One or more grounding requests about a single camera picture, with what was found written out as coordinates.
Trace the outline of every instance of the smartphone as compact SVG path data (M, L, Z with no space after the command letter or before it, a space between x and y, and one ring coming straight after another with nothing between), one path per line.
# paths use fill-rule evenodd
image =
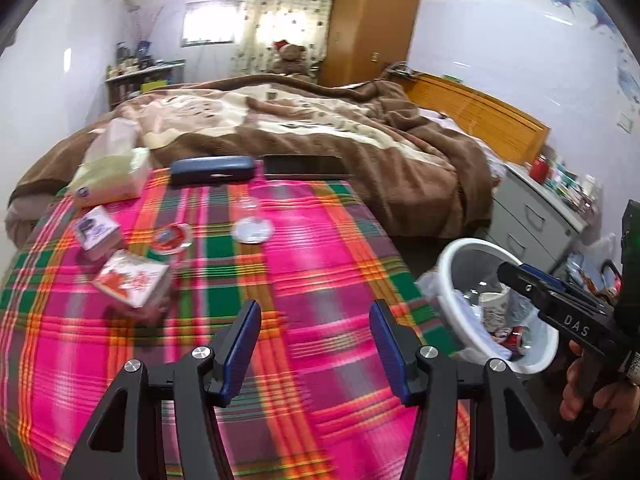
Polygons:
M340 156L331 155L265 155L264 176L267 180L348 180Z

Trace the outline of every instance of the hand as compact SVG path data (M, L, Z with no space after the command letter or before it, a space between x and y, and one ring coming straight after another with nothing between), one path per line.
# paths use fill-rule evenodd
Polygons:
M582 348L578 343L569 341L569 348L577 356L582 355ZM576 391L581 365L582 358L576 359L566 371L566 387L560 404L560 415L564 420L574 420L584 404L584 399ZM624 435L636 420L640 407L640 388L626 381L609 384L596 392L593 405L598 409L606 406L613 410L609 425L598 439L601 444L611 442Z

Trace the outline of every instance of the red and white box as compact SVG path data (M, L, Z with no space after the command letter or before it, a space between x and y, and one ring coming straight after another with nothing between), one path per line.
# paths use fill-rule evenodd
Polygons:
M73 226L76 239L91 261L110 256L122 247L122 230L101 205L94 207Z
M168 264L119 250L93 280L109 296L111 306L145 324L155 324L166 310L171 272Z

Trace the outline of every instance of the blue gripper pad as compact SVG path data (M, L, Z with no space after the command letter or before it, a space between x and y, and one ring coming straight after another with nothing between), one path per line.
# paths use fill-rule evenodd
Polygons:
M418 372L418 336L411 327L396 322L385 300L371 304L369 327L392 393L405 406L417 405L426 391L426 378Z
M552 286L553 288L560 290L561 292L564 292L565 290L564 283L558 280L557 278L554 278L551 274L542 272L541 270L535 267L531 267L530 265L527 265L527 264L522 264L520 268L522 270L526 270L527 272L530 272L535 277L545 282L547 285Z
M217 402L221 408L226 407L240 392L255 343L258 341L261 323L262 314L258 302L245 301L216 352L213 375L218 383L222 382Z

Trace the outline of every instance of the red container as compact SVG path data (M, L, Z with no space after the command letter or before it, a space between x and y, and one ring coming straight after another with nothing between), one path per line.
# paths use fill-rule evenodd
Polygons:
M544 184L549 174L549 161L546 156L539 155L529 170L529 176L539 184Z
M531 348L531 332L526 326L515 326L507 339L500 344L517 356L523 356Z

